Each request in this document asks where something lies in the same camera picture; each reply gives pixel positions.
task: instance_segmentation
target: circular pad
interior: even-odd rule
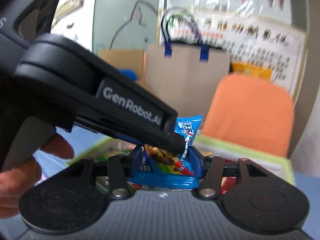
[[[75,178],[53,180],[50,187],[40,184],[27,191],[19,202],[27,227],[47,235],[79,231],[97,221],[105,207],[103,194]]]
[[[236,225],[265,234],[300,228],[309,212],[307,197],[281,179],[250,178],[228,190],[223,209]]]

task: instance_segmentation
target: orange chair backrest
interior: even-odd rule
[[[293,122],[288,92],[256,77],[231,74],[218,85],[202,134],[286,157]]]

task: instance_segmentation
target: blue snack wrapper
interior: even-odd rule
[[[187,157],[201,120],[201,115],[177,119],[175,132],[184,137],[185,149],[176,157],[166,150],[145,145],[141,156],[140,172],[136,172],[129,181],[154,187],[197,188],[199,178],[194,174]]]

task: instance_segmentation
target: hand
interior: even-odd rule
[[[63,159],[71,159],[74,152],[70,144],[55,134],[41,150]],[[40,165],[32,157],[26,163],[0,173],[0,219],[17,215],[20,197],[41,178]]]

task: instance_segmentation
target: blue bag handle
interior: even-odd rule
[[[170,57],[172,55],[172,48],[171,48],[172,40],[171,40],[171,38],[169,36],[169,32],[168,32],[169,21],[167,21],[167,23],[166,23],[166,29],[165,29],[166,32],[164,31],[163,23],[164,23],[164,19],[167,16],[167,14],[173,10],[176,10],[176,9],[181,10],[182,13],[185,15],[190,14],[190,12],[188,10],[181,8],[181,7],[172,7],[171,9],[168,9],[164,12],[160,27],[161,27],[162,35],[164,37],[164,47],[165,47],[164,55],[167,57]],[[187,21],[185,18],[183,19],[183,22],[187,23],[187,26],[191,29],[192,33],[196,35],[197,43],[201,46],[200,61],[208,61],[210,47],[203,43],[201,34],[199,32],[198,25],[196,24],[195,21],[193,21],[193,20]]]

